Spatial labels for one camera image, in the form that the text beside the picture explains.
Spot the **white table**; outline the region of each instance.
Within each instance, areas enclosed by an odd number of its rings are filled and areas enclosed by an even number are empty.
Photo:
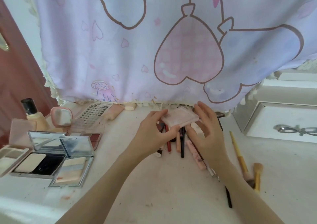
[[[109,121],[83,188],[48,188],[50,180],[0,178],[0,211],[29,223],[54,223],[109,169],[151,109],[123,111]],[[261,162],[261,196],[287,224],[316,223],[317,146],[311,143],[245,137],[232,116],[221,118],[226,148],[238,167],[229,130],[233,131],[249,170]],[[158,158],[149,156],[124,183],[105,223],[240,224],[228,207],[224,185],[200,171],[189,150],[180,158],[172,145]]]

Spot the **red door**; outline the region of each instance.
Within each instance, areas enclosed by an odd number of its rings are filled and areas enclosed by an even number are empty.
[[[3,0],[0,0],[0,146],[8,143],[12,118],[26,119],[20,103],[32,98],[43,115],[57,106],[45,78]]]

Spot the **black bottle cap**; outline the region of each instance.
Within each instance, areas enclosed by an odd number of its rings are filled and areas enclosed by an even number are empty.
[[[23,105],[23,108],[24,108],[26,114],[31,115],[31,114],[37,113],[37,108],[36,108],[32,98],[23,99],[23,100],[21,100],[21,103]]]

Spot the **transparent pink lid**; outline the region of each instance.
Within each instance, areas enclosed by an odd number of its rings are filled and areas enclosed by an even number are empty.
[[[180,125],[180,127],[186,126],[190,123],[199,120],[199,116],[196,115],[192,110],[180,106],[174,110],[169,110],[165,116],[162,116],[162,121],[168,125],[169,128],[172,126]]]
[[[28,131],[36,130],[36,122],[32,120],[12,119],[9,145],[33,147]]]

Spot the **star print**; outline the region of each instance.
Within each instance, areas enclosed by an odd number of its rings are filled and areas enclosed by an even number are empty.
[[[154,20],[154,23],[155,23],[156,26],[160,26],[160,25],[161,25],[161,20],[160,20],[160,18],[156,18],[156,19]]]

